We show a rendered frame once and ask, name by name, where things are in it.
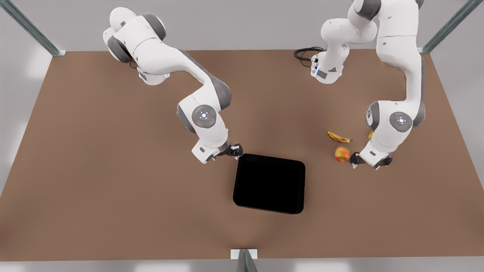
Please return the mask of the red yellow apple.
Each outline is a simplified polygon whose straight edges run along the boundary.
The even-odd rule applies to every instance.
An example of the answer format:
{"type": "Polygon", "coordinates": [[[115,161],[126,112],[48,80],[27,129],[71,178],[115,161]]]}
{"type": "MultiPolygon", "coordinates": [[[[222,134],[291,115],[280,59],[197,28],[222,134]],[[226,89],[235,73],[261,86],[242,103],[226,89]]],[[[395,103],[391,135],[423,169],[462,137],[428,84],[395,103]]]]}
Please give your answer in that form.
{"type": "Polygon", "coordinates": [[[338,162],[346,162],[350,159],[351,152],[344,146],[337,147],[334,152],[334,158],[338,162]]]}

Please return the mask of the yellow spotted banana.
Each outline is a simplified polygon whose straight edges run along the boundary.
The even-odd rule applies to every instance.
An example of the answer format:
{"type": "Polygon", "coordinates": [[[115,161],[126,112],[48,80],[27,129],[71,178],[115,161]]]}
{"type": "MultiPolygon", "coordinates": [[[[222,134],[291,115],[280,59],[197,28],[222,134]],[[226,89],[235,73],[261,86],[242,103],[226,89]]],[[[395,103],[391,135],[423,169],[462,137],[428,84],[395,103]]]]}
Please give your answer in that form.
{"type": "Polygon", "coordinates": [[[345,137],[342,137],[342,136],[339,136],[337,134],[334,134],[333,132],[331,131],[327,131],[327,134],[330,138],[332,138],[334,141],[337,141],[337,142],[340,142],[340,143],[350,143],[351,141],[353,141],[352,139],[349,139],[349,138],[345,138],[345,137]]]}

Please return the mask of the black rectangular tray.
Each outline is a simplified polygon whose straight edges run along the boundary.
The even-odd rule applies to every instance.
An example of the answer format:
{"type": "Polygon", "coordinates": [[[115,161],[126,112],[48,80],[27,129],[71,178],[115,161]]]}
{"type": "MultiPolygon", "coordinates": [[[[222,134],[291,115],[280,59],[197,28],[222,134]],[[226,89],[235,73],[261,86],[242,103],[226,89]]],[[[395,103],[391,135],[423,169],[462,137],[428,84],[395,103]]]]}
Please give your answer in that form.
{"type": "Polygon", "coordinates": [[[297,215],[304,209],[305,177],[301,161],[244,154],[232,199],[244,208],[297,215]]]}

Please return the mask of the silver frame post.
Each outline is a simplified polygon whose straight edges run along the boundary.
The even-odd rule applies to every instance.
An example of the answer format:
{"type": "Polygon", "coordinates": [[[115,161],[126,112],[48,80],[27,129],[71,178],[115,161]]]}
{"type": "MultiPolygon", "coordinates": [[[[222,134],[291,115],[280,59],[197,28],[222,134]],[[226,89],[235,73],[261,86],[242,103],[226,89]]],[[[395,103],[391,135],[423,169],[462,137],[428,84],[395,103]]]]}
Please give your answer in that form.
{"type": "Polygon", "coordinates": [[[465,4],[442,26],[442,28],[418,51],[431,53],[444,39],[462,23],[484,0],[467,0],[465,4]]]}
{"type": "Polygon", "coordinates": [[[29,35],[53,57],[65,56],[17,7],[11,0],[0,0],[0,7],[9,14],[29,35]]]}
{"type": "Polygon", "coordinates": [[[254,263],[258,259],[257,249],[231,249],[231,260],[237,259],[236,272],[258,272],[254,263]]]}

